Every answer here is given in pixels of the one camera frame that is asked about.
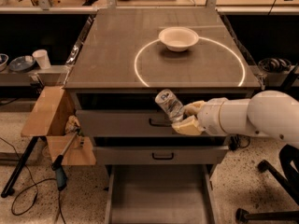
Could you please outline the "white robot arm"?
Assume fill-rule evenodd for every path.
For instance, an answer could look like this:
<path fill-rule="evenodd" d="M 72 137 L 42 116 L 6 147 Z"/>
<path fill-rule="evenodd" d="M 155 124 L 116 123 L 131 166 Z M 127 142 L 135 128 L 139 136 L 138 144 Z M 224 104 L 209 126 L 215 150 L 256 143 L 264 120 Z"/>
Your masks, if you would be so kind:
<path fill-rule="evenodd" d="M 299 148 L 299 102 L 281 91 L 250 99 L 214 98 L 184 106 L 187 116 L 172 128 L 183 135 L 271 137 Z"/>

